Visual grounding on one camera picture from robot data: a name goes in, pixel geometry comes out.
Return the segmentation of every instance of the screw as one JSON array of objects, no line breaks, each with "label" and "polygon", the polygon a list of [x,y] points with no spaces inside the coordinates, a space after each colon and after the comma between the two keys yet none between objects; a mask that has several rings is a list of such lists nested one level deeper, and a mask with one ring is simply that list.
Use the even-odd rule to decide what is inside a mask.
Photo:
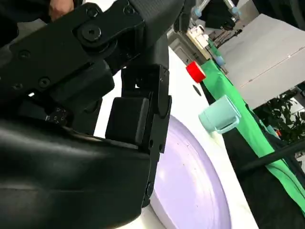
[{"label": "screw", "polygon": [[101,37],[102,31],[96,25],[87,25],[82,29],[81,34],[87,41],[94,42]]},{"label": "screw", "polygon": [[48,78],[41,78],[39,80],[39,86],[41,88],[46,88],[49,86],[49,84],[51,83],[51,81]]},{"label": "screw", "polygon": [[87,9],[87,15],[91,18],[95,18],[99,14],[99,11],[95,7],[89,7]]},{"label": "screw", "polygon": [[124,8],[124,14],[133,15],[134,14],[134,8],[131,5],[126,6]]},{"label": "screw", "polygon": [[146,188],[146,195],[148,197],[151,197],[153,194],[153,183],[148,183],[147,188]]},{"label": "screw", "polygon": [[31,56],[31,53],[28,50],[22,50],[18,53],[18,57],[21,60],[28,59]]},{"label": "screw", "polygon": [[13,85],[14,90],[20,90],[23,88],[23,85],[21,83],[15,83]]}]

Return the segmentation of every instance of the green tablecloth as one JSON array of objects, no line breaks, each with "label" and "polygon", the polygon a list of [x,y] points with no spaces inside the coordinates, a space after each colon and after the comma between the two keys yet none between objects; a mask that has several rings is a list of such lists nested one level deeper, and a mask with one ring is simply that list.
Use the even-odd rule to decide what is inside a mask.
[{"label": "green tablecloth", "polygon": [[[259,125],[246,108],[246,103],[241,95],[217,68],[215,63],[208,61],[202,65],[202,69],[207,76],[203,83],[212,96],[217,100],[226,94],[241,113],[242,118],[237,129],[254,152],[259,157],[274,152],[274,149],[265,138]],[[281,182],[288,195],[300,206],[303,213],[305,213],[305,190],[285,162],[283,160],[276,161],[268,165],[267,169]]]}]

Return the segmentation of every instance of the red cup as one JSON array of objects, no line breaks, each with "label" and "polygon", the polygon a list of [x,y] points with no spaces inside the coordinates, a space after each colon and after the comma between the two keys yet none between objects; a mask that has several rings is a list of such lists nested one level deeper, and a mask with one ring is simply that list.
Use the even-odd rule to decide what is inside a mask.
[{"label": "red cup", "polygon": [[196,83],[200,83],[202,80],[206,78],[203,70],[201,67],[196,63],[196,61],[193,61],[186,67],[187,72],[190,74],[190,76],[195,80]]}]

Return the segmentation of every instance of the mug handle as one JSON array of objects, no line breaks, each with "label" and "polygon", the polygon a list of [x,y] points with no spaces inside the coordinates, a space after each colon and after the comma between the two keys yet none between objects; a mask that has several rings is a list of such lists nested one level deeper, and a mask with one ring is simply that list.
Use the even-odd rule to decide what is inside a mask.
[{"label": "mug handle", "polygon": [[231,125],[228,125],[227,127],[225,127],[224,129],[221,129],[221,130],[218,130],[217,128],[215,128],[215,131],[222,135],[222,134],[234,129],[235,127],[237,127],[238,124],[239,124],[239,118],[237,116],[235,116],[235,121]]}]

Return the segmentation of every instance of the white tabletop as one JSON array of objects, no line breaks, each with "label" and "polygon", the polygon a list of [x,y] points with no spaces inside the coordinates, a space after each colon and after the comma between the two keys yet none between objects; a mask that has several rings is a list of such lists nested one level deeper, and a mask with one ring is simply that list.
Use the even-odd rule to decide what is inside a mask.
[{"label": "white tabletop", "polygon": [[[106,10],[113,0],[91,0]],[[200,86],[196,84],[185,69],[184,63],[169,49],[170,54],[170,95],[173,97],[171,114],[182,122],[196,137],[213,163],[219,179],[223,185],[228,201],[233,229],[257,229],[258,226],[252,216],[250,208],[244,197],[243,191],[237,180],[224,140],[217,133],[208,134],[202,127],[198,114],[209,106]],[[114,76],[115,88],[103,98],[100,116],[94,135],[105,137],[105,130],[112,106],[113,99],[121,96],[121,73]],[[193,85],[201,92],[202,96],[194,90]],[[151,206],[142,211],[134,222],[122,227],[123,229],[163,229]]]}]

